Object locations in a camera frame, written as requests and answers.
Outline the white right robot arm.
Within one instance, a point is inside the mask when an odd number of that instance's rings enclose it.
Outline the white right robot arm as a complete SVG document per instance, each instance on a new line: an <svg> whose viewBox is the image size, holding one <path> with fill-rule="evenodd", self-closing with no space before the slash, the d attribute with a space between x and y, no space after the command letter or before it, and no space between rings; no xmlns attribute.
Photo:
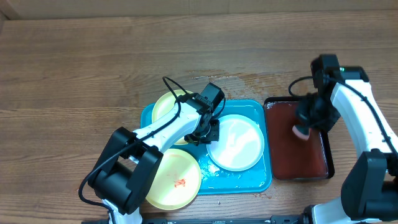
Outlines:
<svg viewBox="0 0 398 224"><path fill-rule="evenodd" d="M362 67L312 66L317 93L301 97L292 128L308 140L316 129L328 132L341 118L354 142L358 160L330 202L309 206L307 223L372 223L397 219L397 135L388 125Z"/></svg>

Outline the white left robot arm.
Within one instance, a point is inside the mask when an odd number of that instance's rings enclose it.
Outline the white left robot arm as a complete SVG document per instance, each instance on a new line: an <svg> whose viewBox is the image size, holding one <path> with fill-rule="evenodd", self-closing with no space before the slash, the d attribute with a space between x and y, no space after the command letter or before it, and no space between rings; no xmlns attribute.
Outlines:
<svg viewBox="0 0 398 224"><path fill-rule="evenodd" d="M107 209L109 223L141 222L139 206L164 152L179 139L195 144L218 140L214 112L220 102L207 96L179 96L173 108L154 123L135 131L115 130L82 182L102 200L98 205Z"/></svg>

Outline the white plate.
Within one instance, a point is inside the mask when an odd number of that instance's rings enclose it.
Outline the white plate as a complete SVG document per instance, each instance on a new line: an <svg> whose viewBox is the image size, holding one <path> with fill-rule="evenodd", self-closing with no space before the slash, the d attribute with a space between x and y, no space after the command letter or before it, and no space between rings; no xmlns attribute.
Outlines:
<svg viewBox="0 0 398 224"><path fill-rule="evenodd" d="M260 126L239 114L223 116L219 122L219 140L206 147L211 160L223 169L237 172L256 165L265 148Z"/></svg>

